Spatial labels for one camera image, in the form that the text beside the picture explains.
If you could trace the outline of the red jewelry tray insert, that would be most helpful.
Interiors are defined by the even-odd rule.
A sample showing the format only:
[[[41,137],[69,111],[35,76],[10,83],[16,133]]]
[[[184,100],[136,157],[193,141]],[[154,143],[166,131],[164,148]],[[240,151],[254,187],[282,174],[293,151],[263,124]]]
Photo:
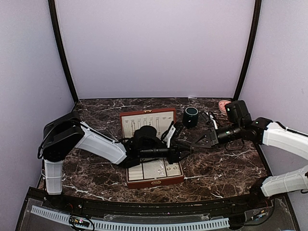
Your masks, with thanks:
[[[182,175],[181,164],[169,164],[166,158],[145,159],[139,165],[127,169],[128,181],[156,180]]]

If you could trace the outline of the red wooden jewelry box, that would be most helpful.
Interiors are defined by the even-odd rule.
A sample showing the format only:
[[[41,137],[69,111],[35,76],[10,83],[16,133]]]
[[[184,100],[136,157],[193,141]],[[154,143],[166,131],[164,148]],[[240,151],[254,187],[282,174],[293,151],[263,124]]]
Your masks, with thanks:
[[[176,109],[120,113],[127,159],[123,164],[129,189],[181,183],[184,148],[174,143],[181,130]]]

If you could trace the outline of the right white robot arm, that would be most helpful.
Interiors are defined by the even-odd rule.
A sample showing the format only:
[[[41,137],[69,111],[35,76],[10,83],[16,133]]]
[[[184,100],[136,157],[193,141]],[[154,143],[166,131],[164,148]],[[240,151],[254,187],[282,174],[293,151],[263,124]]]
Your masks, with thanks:
[[[211,149],[231,141],[251,141],[259,145],[274,147],[302,159],[308,159],[308,135],[283,126],[278,121],[263,117],[247,122],[236,122],[222,128],[209,128],[192,142],[192,147]],[[308,166],[276,176],[257,180],[251,187],[252,193],[245,204],[250,209],[257,208],[264,197],[295,191],[308,192]]]

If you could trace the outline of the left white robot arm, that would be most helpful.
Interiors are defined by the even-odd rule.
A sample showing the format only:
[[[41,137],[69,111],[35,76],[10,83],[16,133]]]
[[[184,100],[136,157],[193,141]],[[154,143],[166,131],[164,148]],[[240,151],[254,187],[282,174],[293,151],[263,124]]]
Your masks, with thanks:
[[[192,152],[191,148],[174,141],[182,127],[182,123],[171,122],[159,138],[155,127],[141,125],[132,137],[113,140],[91,128],[75,112],[48,123],[37,157],[44,162],[43,176],[49,202],[58,210],[68,206],[68,199],[62,195],[62,169],[63,161],[74,148],[103,157],[122,168],[137,166],[146,158],[165,158],[173,164]]]

